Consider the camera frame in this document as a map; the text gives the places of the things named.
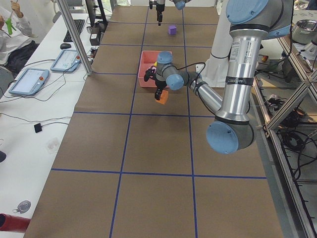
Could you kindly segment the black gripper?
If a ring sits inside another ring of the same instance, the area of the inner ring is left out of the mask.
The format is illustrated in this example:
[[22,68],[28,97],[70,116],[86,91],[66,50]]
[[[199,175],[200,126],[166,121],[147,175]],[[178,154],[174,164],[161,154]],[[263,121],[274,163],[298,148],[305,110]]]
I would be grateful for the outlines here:
[[156,0],[158,26],[161,26],[162,12],[164,12],[164,9],[165,9],[165,0]]
[[155,85],[157,87],[156,92],[155,92],[155,99],[160,100],[162,90],[166,87],[166,82],[155,79]]

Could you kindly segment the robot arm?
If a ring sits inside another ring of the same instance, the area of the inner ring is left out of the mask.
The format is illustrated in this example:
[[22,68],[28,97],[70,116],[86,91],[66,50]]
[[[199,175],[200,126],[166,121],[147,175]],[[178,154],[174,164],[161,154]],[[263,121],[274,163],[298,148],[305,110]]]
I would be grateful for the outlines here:
[[145,75],[155,81],[156,101],[166,101],[168,89],[187,86],[215,116],[206,132],[214,151],[231,154],[250,146],[255,134],[247,113],[260,46],[289,33],[293,5],[291,0],[226,0],[217,26],[222,51],[206,62],[226,72],[224,94],[216,93],[200,73],[178,69],[170,52],[161,52],[156,69]]
[[[190,1],[189,0],[172,0],[171,2],[174,3],[175,7],[178,10],[182,10],[186,6],[186,3]],[[158,26],[161,26],[162,19],[163,19],[163,12],[165,10],[165,0],[150,0],[149,8],[152,9],[153,6],[156,7]]]

